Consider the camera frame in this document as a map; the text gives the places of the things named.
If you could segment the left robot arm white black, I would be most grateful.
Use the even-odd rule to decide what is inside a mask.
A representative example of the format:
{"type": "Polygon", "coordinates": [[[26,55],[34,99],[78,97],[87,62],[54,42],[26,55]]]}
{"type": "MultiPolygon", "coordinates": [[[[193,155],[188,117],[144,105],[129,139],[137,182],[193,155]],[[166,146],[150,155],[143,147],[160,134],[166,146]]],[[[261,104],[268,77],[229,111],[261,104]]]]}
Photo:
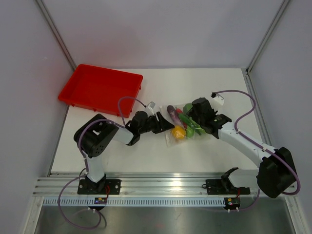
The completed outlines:
{"type": "Polygon", "coordinates": [[[111,141],[133,146],[144,133],[159,134],[175,126],[167,121],[160,112],[149,115],[145,111],[135,113],[132,120],[123,127],[101,114],[95,115],[74,134],[74,141],[81,152],[86,175],[79,178],[79,195],[118,195],[121,180],[108,179],[101,154],[111,141]]]}

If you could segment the yellow fake lemon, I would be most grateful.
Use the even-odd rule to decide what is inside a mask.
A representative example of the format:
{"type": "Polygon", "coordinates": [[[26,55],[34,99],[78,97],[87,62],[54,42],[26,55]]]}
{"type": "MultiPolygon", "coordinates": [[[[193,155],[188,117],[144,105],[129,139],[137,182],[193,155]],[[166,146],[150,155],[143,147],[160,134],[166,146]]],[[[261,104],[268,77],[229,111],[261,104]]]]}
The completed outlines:
{"type": "Polygon", "coordinates": [[[176,125],[172,130],[171,130],[171,134],[173,135],[173,137],[175,139],[184,139],[186,137],[186,131],[185,129],[180,126],[180,125],[176,125]]]}

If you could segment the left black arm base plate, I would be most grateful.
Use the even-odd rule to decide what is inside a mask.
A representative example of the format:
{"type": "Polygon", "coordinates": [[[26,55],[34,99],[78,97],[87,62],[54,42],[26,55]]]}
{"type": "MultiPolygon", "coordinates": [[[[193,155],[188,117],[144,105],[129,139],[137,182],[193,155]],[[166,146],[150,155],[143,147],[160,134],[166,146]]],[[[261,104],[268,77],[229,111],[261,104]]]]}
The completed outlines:
{"type": "Polygon", "coordinates": [[[78,185],[77,193],[79,195],[119,195],[121,180],[103,179],[95,183],[86,179],[81,179],[78,185]]]}

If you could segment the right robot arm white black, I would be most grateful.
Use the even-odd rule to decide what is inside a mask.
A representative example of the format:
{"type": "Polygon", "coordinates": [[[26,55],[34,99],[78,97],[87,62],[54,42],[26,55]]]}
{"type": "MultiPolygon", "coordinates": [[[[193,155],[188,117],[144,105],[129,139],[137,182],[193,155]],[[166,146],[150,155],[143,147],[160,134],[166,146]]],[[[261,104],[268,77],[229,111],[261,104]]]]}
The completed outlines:
{"type": "Polygon", "coordinates": [[[258,188],[268,197],[277,198],[298,182],[293,158],[287,148],[277,149],[238,130],[229,117],[217,114],[206,98],[194,100],[187,115],[207,134],[230,144],[257,167],[255,170],[234,167],[225,172],[221,176],[221,187],[226,193],[239,188],[258,188]]]}

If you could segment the dark green fake cucumber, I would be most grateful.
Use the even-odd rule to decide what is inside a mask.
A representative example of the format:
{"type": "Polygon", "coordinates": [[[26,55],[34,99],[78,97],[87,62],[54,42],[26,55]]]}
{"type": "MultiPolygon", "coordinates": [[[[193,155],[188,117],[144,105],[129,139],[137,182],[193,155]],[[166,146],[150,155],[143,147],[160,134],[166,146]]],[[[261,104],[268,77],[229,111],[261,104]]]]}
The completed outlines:
{"type": "Polygon", "coordinates": [[[184,116],[186,117],[186,122],[188,124],[188,127],[191,127],[195,130],[196,133],[198,133],[199,135],[205,134],[206,132],[200,127],[199,124],[197,124],[194,120],[192,120],[191,117],[189,117],[188,115],[184,114],[184,116]]]}

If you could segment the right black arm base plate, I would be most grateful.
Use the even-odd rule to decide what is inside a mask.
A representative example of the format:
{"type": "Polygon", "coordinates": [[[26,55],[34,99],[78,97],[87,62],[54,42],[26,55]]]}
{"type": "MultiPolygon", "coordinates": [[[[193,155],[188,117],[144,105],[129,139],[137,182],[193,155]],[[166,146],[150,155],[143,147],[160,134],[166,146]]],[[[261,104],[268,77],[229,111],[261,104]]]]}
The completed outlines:
{"type": "Polygon", "coordinates": [[[250,188],[236,188],[232,184],[224,186],[221,179],[207,179],[202,184],[208,195],[250,195],[250,188]]]}

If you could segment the purple fake eggplant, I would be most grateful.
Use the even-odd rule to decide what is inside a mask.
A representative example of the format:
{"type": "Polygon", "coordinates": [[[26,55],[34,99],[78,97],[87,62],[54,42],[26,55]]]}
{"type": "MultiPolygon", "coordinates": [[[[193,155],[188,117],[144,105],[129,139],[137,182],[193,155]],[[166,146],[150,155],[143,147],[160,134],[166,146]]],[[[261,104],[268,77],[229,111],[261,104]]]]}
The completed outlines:
{"type": "Polygon", "coordinates": [[[167,106],[167,113],[169,114],[171,120],[175,123],[175,125],[182,125],[182,122],[178,117],[178,113],[172,105],[167,106]]]}

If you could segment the clear zip top bag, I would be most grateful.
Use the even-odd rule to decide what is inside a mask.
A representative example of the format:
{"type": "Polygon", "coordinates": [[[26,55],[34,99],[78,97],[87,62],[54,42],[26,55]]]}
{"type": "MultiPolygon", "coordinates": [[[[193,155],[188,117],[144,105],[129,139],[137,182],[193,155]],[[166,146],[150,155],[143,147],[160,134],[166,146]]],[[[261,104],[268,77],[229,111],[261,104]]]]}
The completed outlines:
{"type": "Polygon", "coordinates": [[[186,141],[204,141],[212,139],[212,137],[188,115],[192,107],[193,105],[191,103],[160,106],[160,113],[167,121],[174,125],[172,129],[165,132],[167,147],[173,147],[186,141]]]}

